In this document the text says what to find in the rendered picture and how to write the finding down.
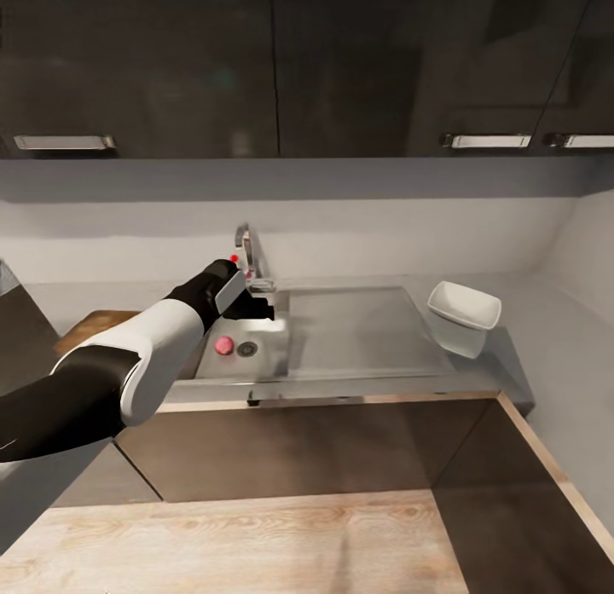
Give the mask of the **cutting board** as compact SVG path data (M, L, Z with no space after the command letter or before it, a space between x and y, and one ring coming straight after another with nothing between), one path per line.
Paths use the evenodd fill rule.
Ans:
M110 330L139 315L142 311L102 311L97 310L85 316L75 327L67 332L59 342L52 346L56 354L66 355L89 338Z

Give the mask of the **bowl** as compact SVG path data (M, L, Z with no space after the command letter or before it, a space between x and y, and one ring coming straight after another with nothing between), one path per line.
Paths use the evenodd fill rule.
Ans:
M448 281L435 287L427 305L435 315L475 331L494 329L501 316L497 297Z

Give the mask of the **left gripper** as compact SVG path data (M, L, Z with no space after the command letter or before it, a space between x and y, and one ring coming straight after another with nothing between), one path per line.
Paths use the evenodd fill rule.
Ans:
M267 306L267 298L253 298L248 295L248 301L244 307L238 310L227 309L221 317L233 320L263 320L269 318L275 320L273 306Z

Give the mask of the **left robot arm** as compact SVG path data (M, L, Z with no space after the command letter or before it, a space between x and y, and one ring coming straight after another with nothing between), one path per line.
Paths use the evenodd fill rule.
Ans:
M0 557L127 426L159 409L212 324L275 320L273 278L213 262L150 309L89 338L49 377L0 397Z

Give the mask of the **vidalia onion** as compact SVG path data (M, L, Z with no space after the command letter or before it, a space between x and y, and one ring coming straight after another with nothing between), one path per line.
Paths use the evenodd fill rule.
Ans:
M232 339L227 336L220 337L215 343L215 345L216 345L216 351L220 355L227 355L228 353L233 351L233 348L234 348L234 343Z

